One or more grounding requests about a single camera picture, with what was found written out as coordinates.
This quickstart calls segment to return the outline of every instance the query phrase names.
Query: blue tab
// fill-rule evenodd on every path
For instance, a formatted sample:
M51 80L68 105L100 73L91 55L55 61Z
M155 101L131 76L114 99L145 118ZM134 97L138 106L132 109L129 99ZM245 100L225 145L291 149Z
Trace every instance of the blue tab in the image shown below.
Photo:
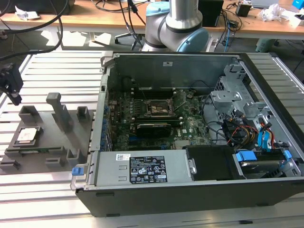
M239 162L257 160L257 157L253 151L240 151L236 154L236 156Z
M287 160L292 158L291 153L288 150L284 151L283 154L285 155Z
M259 132L258 138L257 138L258 146L262 146L262 140L263 140L263 132Z
M84 168L81 167L74 167L72 169L72 175L73 176L83 176L84 175Z
M240 151L244 161L256 161L257 157L253 151Z
M269 136L270 136L269 132L265 132L265 136L264 136L264 139L263 139L263 146L262 146L262 148L266 149L267 152L270 152L270 149L268 148Z
M241 156L240 152L236 154L238 162L242 162L244 159Z

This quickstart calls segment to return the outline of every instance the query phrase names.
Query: blue latch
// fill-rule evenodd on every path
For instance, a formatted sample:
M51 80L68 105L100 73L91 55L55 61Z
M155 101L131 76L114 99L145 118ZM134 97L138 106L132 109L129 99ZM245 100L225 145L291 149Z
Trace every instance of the blue latch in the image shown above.
M240 151L236 154L239 162L256 161L257 157L253 151Z
M72 169L72 176L83 176L84 175L84 168L81 167L74 167Z
M291 153L288 150L284 151L283 154L285 155L287 160L292 158Z

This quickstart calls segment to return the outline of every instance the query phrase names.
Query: white sticker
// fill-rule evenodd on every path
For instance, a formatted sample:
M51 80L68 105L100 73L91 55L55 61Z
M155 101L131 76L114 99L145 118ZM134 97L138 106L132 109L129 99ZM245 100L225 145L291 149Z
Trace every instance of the white sticker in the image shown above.
M162 66L163 66L163 67L171 67L171 66L173 66L173 62L164 62L164 63L162 64Z
M128 161L131 157L131 154L129 153L124 153L124 154L120 154L117 153L116 154L116 161Z

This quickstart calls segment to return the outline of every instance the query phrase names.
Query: blue cable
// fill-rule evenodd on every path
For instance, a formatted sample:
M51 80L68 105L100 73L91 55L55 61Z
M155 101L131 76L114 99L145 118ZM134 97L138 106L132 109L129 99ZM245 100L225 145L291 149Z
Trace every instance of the blue cable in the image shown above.
M229 33L230 33L230 25L228 23L228 35L227 35L227 40L226 40L226 45L225 45L224 52L226 52L226 48L227 48L227 44L228 44L228 40L229 40Z

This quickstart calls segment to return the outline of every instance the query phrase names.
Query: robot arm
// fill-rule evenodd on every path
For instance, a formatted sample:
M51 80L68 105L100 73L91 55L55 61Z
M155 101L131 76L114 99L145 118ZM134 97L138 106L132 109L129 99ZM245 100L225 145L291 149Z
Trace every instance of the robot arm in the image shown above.
M155 2L147 7L143 51L201 51L209 35L202 28L198 0Z

